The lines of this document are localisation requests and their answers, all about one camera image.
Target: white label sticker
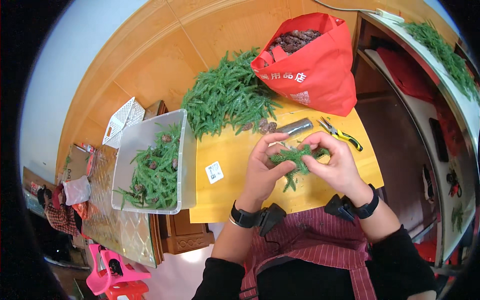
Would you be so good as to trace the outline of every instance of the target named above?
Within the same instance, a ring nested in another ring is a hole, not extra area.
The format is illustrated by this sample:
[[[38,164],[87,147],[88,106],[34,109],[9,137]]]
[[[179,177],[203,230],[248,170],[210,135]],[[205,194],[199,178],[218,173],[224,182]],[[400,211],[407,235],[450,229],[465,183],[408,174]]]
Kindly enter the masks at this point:
[[[220,168],[220,164],[217,161],[206,167],[205,171],[207,172],[210,184],[215,183],[223,178],[222,169]]]

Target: black sleeve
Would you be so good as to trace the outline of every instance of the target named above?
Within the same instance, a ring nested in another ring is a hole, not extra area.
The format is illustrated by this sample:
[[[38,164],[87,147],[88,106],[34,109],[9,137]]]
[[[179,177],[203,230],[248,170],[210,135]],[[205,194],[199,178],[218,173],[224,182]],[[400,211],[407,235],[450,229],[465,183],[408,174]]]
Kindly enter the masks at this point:
[[[436,290],[435,277],[402,227],[372,246],[367,261],[370,278],[379,299],[406,299]]]
[[[207,258],[204,278],[192,300],[238,299],[244,276],[245,269],[239,264],[219,258]]]

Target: green pine needle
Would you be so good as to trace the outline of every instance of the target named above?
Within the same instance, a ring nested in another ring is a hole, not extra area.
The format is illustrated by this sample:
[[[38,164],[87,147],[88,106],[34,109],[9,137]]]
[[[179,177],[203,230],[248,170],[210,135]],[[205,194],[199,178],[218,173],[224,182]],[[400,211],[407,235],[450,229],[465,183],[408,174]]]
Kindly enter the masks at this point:
[[[274,165],[279,165],[280,163],[287,160],[291,160],[297,165],[297,167],[293,171],[290,171],[285,175],[285,178],[287,179],[287,184],[285,185],[283,192],[286,192],[289,187],[291,187],[293,191],[297,190],[296,183],[298,183],[298,179],[293,179],[295,174],[300,173],[301,175],[307,175],[308,173],[310,173],[307,166],[301,159],[301,157],[304,155],[311,155],[313,156],[313,158],[319,159],[324,155],[330,155],[330,153],[325,148],[320,148],[312,153],[310,145],[305,145],[302,150],[299,150],[297,148],[293,148],[290,150],[280,150],[279,154],[270,156],[270,160]]]
[[[453,48],[445,42],[434,27],[427,22],[398,23],[398,25],[405,28],[408,34],[424,45],[442,63],[461,93],[470,100],[480,103],[477,85],[468,72],[465,61],[454,53]]]
[[[258,121],[270,115],[275,120],[275,107],[281,107],[271,98],[276,94],[268,88],[250,67],[257,57],[258,48],[240,53],[233,52],[234,60],[228,60],[228,51],[216,69],[201,72],[191,90],[183,97],[181,108],[188,111],[188,122],[195,137],[202,140],[204,133],[220,135],[227,124],[233,130],[254,122],[253,132],[258,130]]]
[[[163,142],[162,136],[169,135],[170,142]],[[178,159],[180,124],[169,125],[169,128],[155,134],[156,147],[137,150],[137,155],[130,162],[137,162],[133,171],[132,184],[128,191],[119,188],[122,194],[123,209],[125,201],[136,208],[160,209],[177,204],[177,170],[172,166],[172,160]]]

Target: person's right hand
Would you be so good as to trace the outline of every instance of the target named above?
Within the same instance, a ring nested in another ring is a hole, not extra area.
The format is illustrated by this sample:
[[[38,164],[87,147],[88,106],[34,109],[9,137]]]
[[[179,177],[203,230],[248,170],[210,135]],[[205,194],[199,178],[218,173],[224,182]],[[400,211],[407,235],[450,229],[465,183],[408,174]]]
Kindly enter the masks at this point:
[[[365,197],[361,198],[369,199],[367,203],[372,200],[372,190],[360,178],[352,152],[347,143],[320,131],[312,133],[305,138],[298,148],[303,149],[303,146],[306,144],[309,144],[312,150],[323,147],[330,152],[330,161],[326,165],[319,163],[312,156],[305,155],[302,157],[302,161],[307,165],[311,173],[325,180],[332,188],[344,193],[351,200],[358,199],[355,202],[358,202],[359,205],[361,205],[359,202],[363,202],[363,200],[359,199],[362,193],[366,193]]]

